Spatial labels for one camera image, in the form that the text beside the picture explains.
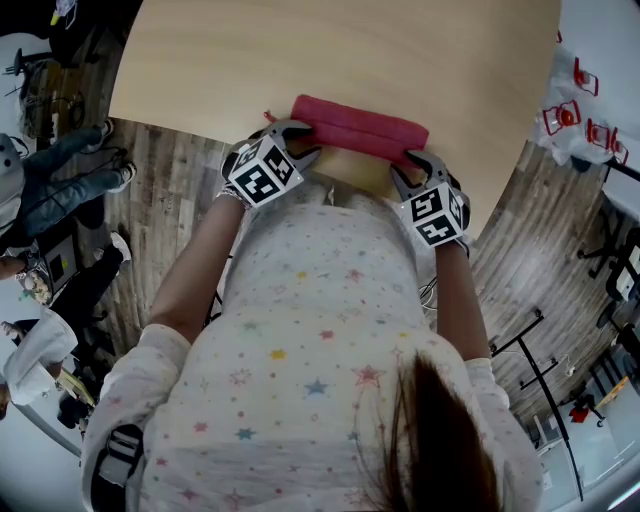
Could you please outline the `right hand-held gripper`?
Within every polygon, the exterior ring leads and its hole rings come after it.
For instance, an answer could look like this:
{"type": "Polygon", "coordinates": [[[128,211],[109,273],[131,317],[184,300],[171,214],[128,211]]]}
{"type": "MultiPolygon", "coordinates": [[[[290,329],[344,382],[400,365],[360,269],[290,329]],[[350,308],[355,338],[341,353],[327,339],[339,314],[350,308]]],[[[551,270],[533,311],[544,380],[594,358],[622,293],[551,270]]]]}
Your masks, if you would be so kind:
{"type": "Polygon", "coordinates": [[[402,201],[400,216],[410,231],[426,246],[435,248],[460,240],[468,221],[465,219],[462,197],[449,184],[451,178],[444,164],[426,150],[406,150],[406,157],[426,174],[426,186],[413,184],[396,165],[390,166],[390,175],[402,201]]]}

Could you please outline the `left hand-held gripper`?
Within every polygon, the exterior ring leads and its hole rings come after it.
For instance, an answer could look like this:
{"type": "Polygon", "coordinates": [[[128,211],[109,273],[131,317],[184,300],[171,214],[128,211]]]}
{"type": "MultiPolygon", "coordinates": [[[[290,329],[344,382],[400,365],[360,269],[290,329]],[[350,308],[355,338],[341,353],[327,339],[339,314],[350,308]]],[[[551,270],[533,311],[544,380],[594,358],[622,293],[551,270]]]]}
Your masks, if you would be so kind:
{"type": "Polygon", "coordinates": [[[251,207],[260,208],[303,182],[321,155],[319,146],[295,154],[290,141],[313,134],[313,128],[299,120],[279,119],[264,129],[264,135],[236,143],[225,157],[222,176],[251,207]]]}

